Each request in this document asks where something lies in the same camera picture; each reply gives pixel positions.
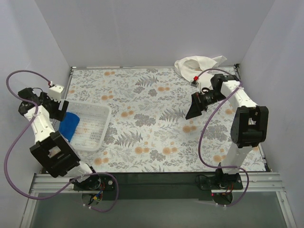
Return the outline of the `blue microfiber towel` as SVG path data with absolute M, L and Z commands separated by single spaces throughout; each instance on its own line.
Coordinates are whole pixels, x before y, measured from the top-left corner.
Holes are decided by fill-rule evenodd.
M 60 122 L 59 132 L 63 135 L 63 137 L 71 142 L 79 122 L 80 118 L 76 114 L 66 112 L 64 120 Z

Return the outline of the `white towel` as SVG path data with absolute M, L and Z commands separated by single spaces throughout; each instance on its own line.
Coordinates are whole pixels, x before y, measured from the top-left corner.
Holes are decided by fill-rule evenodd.
M 198 76 L 203 70 L 216 68 L 227 60 L 224 56 L 214 58 L 203 56 L 185 57 L 174 63 L 174 70 L 188 82 L 192 82 L 195 76 Z

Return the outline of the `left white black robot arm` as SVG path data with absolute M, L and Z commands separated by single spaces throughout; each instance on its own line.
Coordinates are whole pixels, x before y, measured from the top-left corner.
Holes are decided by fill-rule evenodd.
M 33 88 L 18 92 L 22 102 L 18 112 L 31 124 L 34 145 L 30 152 L 54 178 L 69 175 L 75 178 L 73 184 L 83 190 L 96 190 L 101 180 L 92 166 L 81 161 L 69 141 L 53 128 L 51 119 L 63 121 L 68 101 L 61 100 L 63 86 L 51 85 L 48 92 L 36 95 Z

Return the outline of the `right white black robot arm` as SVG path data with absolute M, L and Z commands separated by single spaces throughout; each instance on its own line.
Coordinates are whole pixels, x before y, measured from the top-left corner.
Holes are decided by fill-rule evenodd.
M 213 173 L 199 175 L 199 185 L 203 190 L 240 190 L 239 169 L 249 152 L 265 141 L 269 110 L 249 98 L 236 75 L 215 74 L 210 82 L 211 89 L 204 87 L 191 95 L 186 119 L 200 116 L 209 105 L 226 101 L 235 109 L 235 116 L 230 130 L 232 144 L 225 159 Z

